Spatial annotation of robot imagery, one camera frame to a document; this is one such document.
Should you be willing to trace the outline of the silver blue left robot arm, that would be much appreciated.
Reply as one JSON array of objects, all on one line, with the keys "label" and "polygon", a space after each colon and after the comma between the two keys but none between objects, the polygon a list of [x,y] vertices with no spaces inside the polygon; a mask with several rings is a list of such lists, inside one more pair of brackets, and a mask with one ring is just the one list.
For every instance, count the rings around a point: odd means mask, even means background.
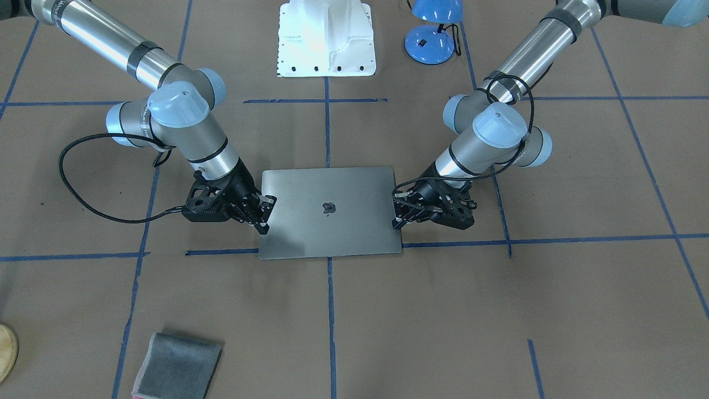
[{"label": "silver blue left robot arm", "polygon": [[431,221],[465,230],[477,205],[475,181],[493,176],[491,166],[536,167],[552,152],[549,134],[525,119],[515,105],[533,100],[532,87],[584,30],[606,16],[687,27],[707,17],[706,1],[559,1],[512,54],[471,94],[446,103],[445,125],[458,136],[420,177],[392,191],[393,229]]}]

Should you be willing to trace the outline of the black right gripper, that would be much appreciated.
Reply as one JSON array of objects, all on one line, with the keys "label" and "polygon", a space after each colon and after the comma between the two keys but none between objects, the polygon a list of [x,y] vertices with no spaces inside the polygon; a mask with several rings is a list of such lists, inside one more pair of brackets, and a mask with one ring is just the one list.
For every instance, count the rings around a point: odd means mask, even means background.
[{"label": "black right gripper", "polygon": [[237,166],[226,176],[213,181],[220,189],[220,199],[228,205],[230,215],[253,226],[260,235],[269,231],[268,219],[277,198],[263,195],[245,166]]}]

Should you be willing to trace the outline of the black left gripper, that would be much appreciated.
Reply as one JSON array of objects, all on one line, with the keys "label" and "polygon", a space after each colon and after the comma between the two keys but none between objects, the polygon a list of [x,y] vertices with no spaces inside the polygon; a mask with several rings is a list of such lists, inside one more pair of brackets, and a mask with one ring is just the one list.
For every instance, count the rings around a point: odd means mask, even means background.
[{"label": "black left gripper", "polygon": [[412,222],[446,221],[446,183],[439,178],[428,178],[413,183],[407,191],[392,191],[395,209],[407,209],[392,220],[392,228],[401,230]]}]

